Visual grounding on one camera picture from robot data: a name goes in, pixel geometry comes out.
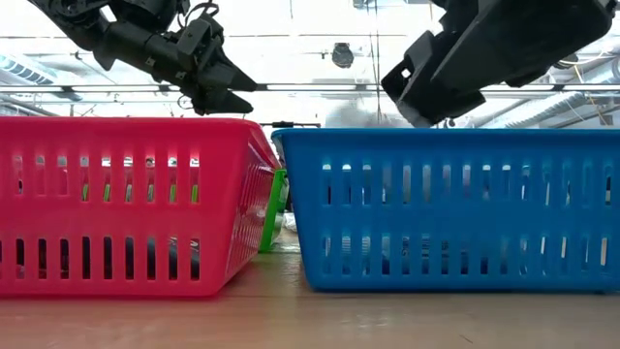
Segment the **basket slot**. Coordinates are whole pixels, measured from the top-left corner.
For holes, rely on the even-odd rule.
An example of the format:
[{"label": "basket slot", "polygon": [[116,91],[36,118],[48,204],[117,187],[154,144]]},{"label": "basket slot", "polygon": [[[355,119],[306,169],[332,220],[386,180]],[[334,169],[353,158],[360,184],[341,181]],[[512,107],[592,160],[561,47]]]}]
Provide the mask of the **basket slot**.
[{"label": "basket slot", "polygon": [[168,175],[166,176],[168,181],[168,193],[167,198],[170,204],[178,203],[178,161],[176,154],[170,155],[168,158]]},{"label": "basket slot", "polygon": [[452,165],[442,166],[442,199],[449,199],[452,193]]},{"label": "basket slot", "polygon": [[523,165],[521,168],[521,201],[527,202],[532,197],[532,184],[530,182],[530,166]]},{"label": "basket slot", "polygon": [[393,202],[393,181],[391,178],[391,164],[388,162],[385,162],[382,164],[382,183],[383,183],[383,188],[382,188],[382,198],[381,201],[384,205],[389,205]]},{"label": "basket slot", "polygon": [[541,236],[541,274],[542,276],[549,275],[549,237],[548,235]]},{"label": "basket slot", "polygon": [[148,238],[146,240],[146,279],[155,280],[155,275],[157,273],[157,254],[155,251],[157,250],[157,242],[155,238]]},{"label": "basket slot", "polygon": [[491,200],[491,165],[482,165],[482,199]]},{"label": "basket slot", "polygon": [[331,205],[331,165],[324,164],[321,172],[321,203]]},{"label": "basket slot", "polygon": [[16,195],[23,194],[23,158],[17,155],[13,159],[13,192]]},{"label": "basket slot", "polygon": [[412,263],[411,261],[414,259],[411,256],[412,250],[412,242],[411,238],[408,235],[404,235],[401,237],[400,241],[395,241],[396,243],[400,243],[397,251],[390,251],[392,255],[398,253],[400,255],[400,264],[397,264],[396,267],[400,267],[400,273],[402,275],[410,275],[412,271]]},{"label": "basket slot", "polygon": [[60,278],[68,279],[71,272],[72,258],[69,255],[69,241],[60,239]]},{"label": "basket slot", "polygon": [[146,158],[146,168],[140,171],[144,171],[144,175],[140,175],[139,174],[139,169],[136,168],[136,186],[138,189],[138,183],[141,177],[145,177],[146,180],[144,182],[143,185],[141,185],[139,187],[140,190],[143,190],[142,188],[146,188],[145,190],[145,194],[142,196],[139,196],[139,198],[145,197],[146,198],[146,202],[147,203],[154,203],[155,202],[155,193],[158,192],[158,190],[155,189],[155,163],[154,163],[154,159],[152,157],[148,157]]},{"label": "basket slot", "polygon": [[25,277],[25,262],[26,262],[26,247],[23,238],[18,238],[15,241],[15,263],[17,265],[16,278],[23,279]]},{"label": "basket slot", "polygon": [[353,188],[351,183],[351,164],[342,165],[342,204],[351,205],[353,201]]},{"label": "basket slot", "polygon": [[556,197],[556,195],[552,195],[551,185],[551,169],[548,166],[544,166],[542,168],[542,190],[544,195],[543,204],[545,206],[550,206],[551,198]]},{"label": "basket slot", "polygon": [[611,268],[609,267],[609,237],[601,238],[601,272],[610,276]]},{"label": "basket slot", "polygon": [[402,181],[402,199],[403,204],[408,205],[411,203],[412,197],[412,167],[411,163],[405,162],[403,165],[402,171],[403,181]]},{"label": "basket slot", "polygon": [[111,173],[109,168],[104,168],[104,203],[110,203],[112,198],[116,198],[118,195],[112,195],[112,182]]},{"label": "basket slot", "polygon": [[610,166],[605,167],[604,169],[604,204],[606,206],[611,206],[611,176],[612,176],[613,168]]},{"label": "basket slot", "polygon": [[503,200],[509,200],[511,198],[511,192],[514,190],[515,183],[512,181],[512,166],[503,165],[501,176],[501,198]]},{"label": "basket slot", "polygon": [[39,264],[37,266],[39,268],[39,278],[45,279],[47,278],[47,241],[44,238],[39,238],[38,249]]},{"label": "basket slot", "polygon": [[84,280],[90,279],[90,238],[82,237],[81,239],[81,277]]},{"label": "basket slot", "polygon": [[112,276],[118,270],[113,269],[112,264],[112,239],[110,237],[104,237],[103,244],[103,270],[104,270],[104,280],[112,280]]},{"label": "basket slot", "polygon": [[126,237],[125,238],[125,279],[133,280],[134,279],[134,255],[135,255],[135,247],[134,238]]},{"label": "basket slot", "polygon": [[201,168],[198,166],[198,163],[199,163],[198,158],[191,159],[191,164],[195,164],[195,166],[190,165],[190,187],[191,187],[190,203],[195,204],[195,205],[201,202],[201,188],[199,186]]},{"label": "basket slot", "polygon": [[120,190],[117,190],[118,195],[121,195],[122,201],[125,203],[133,203],[135,201],[135,164],[134,157],[125,156],[122,171],[114,170],[113,172],[112,182],[117,183],[116,185],[120,188]]},{"label": "basket slot", "polygon": [[463,196],[465,198],[472,197],[472,166],[469,164],[463,165],[462,168],[462,187]]},{"label": "basket slot", "polygon": [[190,276],[193,281],[199,281],[201,279],[201,264],[202,264],[201,240],[199,238],[191,239],[190,253],[192,256],[192,266],[190,270]]},{"label": "basket slot", "polygon": [[390,270],[390,262],[392,256],[390,256],[390,236],[389,234],[383,234],[381,236],[381,274],[389,275]]},{"label": "basket slot", "polygon": [[562,276],[569,274],[569,237],[566,234],[560,240],[560,262],[558,273]]},{"label": "basket slot", "polygon": [[176,258],[176,238],[170,238],[170,243],[168,244],[169,257],[168,257],[168,279],[176,280],[178,276],[178,261]]},{"label": "basket slot", "polygon": [[57,193],[60,196],[69,195],[69,168],[68,159],[65,155],[58,155],[56,169],[51,164],[46,166],[46,183],[50,188],[49,193]]},{"label": "basket slot", "polygon": [[92,187],[90,185],[89,159],[87,156],[79,157],[79,197],[83,202],[90,201]]},{"label": "basket slot", "polygon": [[51,163],[50,158],[44,155],[37,155],[35,157],[35,194],[43,196],[46,194],[46,162]]},{"label": "basket slot", "polygon": [[432,176],[433,176],[433,169],[431,168],[430,165],[423,165],[422,166],[422,193],[423,193],[423,201],[425,203],[431,203],[432,201]]}]

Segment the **ceiling pipe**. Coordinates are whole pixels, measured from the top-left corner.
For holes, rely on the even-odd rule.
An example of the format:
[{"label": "ceiling pipe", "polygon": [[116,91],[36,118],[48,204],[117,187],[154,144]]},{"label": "ceiling pipe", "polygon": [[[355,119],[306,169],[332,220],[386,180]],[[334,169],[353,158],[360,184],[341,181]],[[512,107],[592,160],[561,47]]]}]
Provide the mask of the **ceiling pipe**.
[{"label": "ceiling pipe", "polygon": [[[568,83],[579,83],[572,79]],[[583,74],[584,83],[620,83],[620,59],[614,58]],[[549,98],[527,102],[493,117],[481,128],[525,128],[589,102],[587,92],[562,92]]]},{"label": "ceiling pipe", "polygon": [[7,103],[11,103],[12,105],[16,105],[18,107],[24,108],[24,109],[26,109],[28,111],[35,112],[35,113],[37,113],[37,114],[39,114],[41,116],[60,116],[60,115],[55,114],[53,112],[46,111],[44,109],[41,109],[39,107],[35,107],[35,106],[33,106],[33,105],[29,104],[29,103],[25,103],[25,102],[19,101],[19,100],[15,99],[15,98],[11,98],[9,96],[0,95],[0,100],[2,100],[4,102],[7,102]]}]

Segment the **green object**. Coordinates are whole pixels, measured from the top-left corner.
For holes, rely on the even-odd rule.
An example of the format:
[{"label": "green object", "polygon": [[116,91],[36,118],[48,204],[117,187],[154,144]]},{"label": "green object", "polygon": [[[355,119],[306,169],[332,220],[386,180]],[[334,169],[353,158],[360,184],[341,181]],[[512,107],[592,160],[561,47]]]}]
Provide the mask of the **green object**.
[{"label": "green object", "polygon": [[127,184],[127,188],[125,189],[125,203],[130,203],[132,201],[132,188],[134,186],[132,184]]},{"label": "green object", "polygon": [[84,183],[84,186],[81,189],[81,200],[82,201],[88,200],[88,183]]},{"label": "green object", "polygon": [[146,193],[146,200],[149,203],[153,202],[153,195],[155,195],[155,188],[153,184],[148,184],[148,191]]},{"label": "green object", "polygon": [[176,203],[176,184],[170,186],[170,202]]},{"label": "green object", "polygon": [[109,203],[109,184],[106,184],[106,187],[104,188],[104,202]]},{"label": "green object", "polygon": [[259,246],[259,252],[267,252],[271,244],[280,235],[282,223],[284,223],[284,208],[289,197],[289,180],[286,170],[278,170],[273,177],[269,205],[264,217],[263,238]]},{"label": "green object", "polygon": [[192,186],[192,204],[195,204],[198,202],[198,184],[194,184],[194,186]]}]

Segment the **cable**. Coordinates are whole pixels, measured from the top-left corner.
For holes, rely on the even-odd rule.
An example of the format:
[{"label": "cable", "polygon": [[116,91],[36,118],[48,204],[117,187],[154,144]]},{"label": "cable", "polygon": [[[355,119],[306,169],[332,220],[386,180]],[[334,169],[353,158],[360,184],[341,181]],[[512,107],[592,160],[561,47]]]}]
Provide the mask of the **cable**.
[{"label": "cable", "polygon": [[433,22],[433,2],[428,0],[428,9],[430,10],[430,22]]},{"label": "cable", "polygon": [[187,15],[184,17],[184,22],[181,23],[181,15],[176,17],[176,23],[178,24],[179,27],[181,27],[181,29],[186,28],[187,24],[189,22],[190,16],[197,10],[202,9],[202,13],[201,16],[204,14],[208,14],[210,16],[215,16],[220,12],[220,6],[217,4],[213,4],[213,0],[207,0],[203,3],[200,3],[196,6],[194,6],[194,8],[192,8],[192,10],[190,10],[189,13],[187,13]]},{"label": "cable", "polygon": [[[574,71],[577,73],[577,77],[579,78],[579,81],[580,81],[581,83],[585,83],[585,82],[583,81],[583,78],[581,77],[581,73],[579,72],[579,68],[578,68],[576,65],[574,65],[573,67],[574,67]],[[605,121],[605,118],[603,117],[603,114],[601,113],[601,111],[599,111],[599,107],[597,106],[597,104],[596,104],[596,103],[594,103],[594,99],[592,98],[592,95],[590,95],[590,94],[588,93],[588,94],[587,94],[587,98],[590,100],[590,103],[592,103],[592,106],[593,106],[593,107],[594,107],[594,109],[597,111],[597,114],[599,115],[599,118],[601,119],[601,121],[603,122],[603,124],[604,124],[605,126],[609,126],[609,125],[607,125],[607,121]]]},{"label": "cable", "polygon": [[560,60],[560,63],[562,64],[569,64],[569,65],[573,65],[573,66],[577,66],[577,65],[583,65],[583,64],[588,64],[588,63],[592,63],[594,61],[597,61],[599,59],[607,59],[607,58],[613,58],[613,56],[604,56],[604,54],[609,53],[606,50],[602,50],[601,53],[599,53],[598,56],[594,57],[594,58],[590,58],[588,60],[584,60],[584,61],[577,61],[577,62],[571,62],[571,61],[565,61],[565,60]]},{"label": "cable", "polygon": [[176,100],[176,104],[178,105],[178,107],[179,107],[179,108],[183,109],[184,111],[188,111],[188,110],[190,110],[192,107],[183,107],[183,106],[181,106],[181,100],[183,99],[183,97],[186,97],[186,96],[181,95],[181,96],[180,96],[180,97]]}]

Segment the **ceiling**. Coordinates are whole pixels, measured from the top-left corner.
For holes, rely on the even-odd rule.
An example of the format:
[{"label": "ceiling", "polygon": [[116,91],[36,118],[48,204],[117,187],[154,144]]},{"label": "ceiling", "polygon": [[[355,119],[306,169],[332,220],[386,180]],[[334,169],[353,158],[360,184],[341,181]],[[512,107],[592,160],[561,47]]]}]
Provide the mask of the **ceiling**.
[{"label": "ceiling", "polygon": [[[404,50],[425,30],[438,31],[443,10],[426,1],[378,0],[378,9],[355,9],[353,0],[215,0],[220,5],[216,19],[224,26],[224,49],[229,58],[259,83],[376,83],[402,59]],[[122,62],[106,72],[92,54],[80,50],[42,13],[26,0],[11,0],[0,14],[0,53],[24,57],[56,73],[58,84],[152,84],[152,78]],[[602,51],[615,54],[620,26],[579,53],[581,59]],[[330,53],[336,43],[349,43],[356,55],[351,69],[336,67]],[[587,71],[600,64],[595,60],[579,68]],[[550,81],[575,78],[574,70],[549,72]],[[355,106],[368,115],[377,108],[372,93],[261,92],[241,94],[255,111],[236,115],[260,122],[294,120],[321,122],[336,117],[343,106]],[[160,93],[88,93],[83,101],[49,94],[15,95],[20,100],[59,114],[99,116],[195,116],[183,107],[179,95]],[[463,120],[505,109],[520,99],[488,99]],[[380,99],[384,114],[397,117],[387,98]]]}]

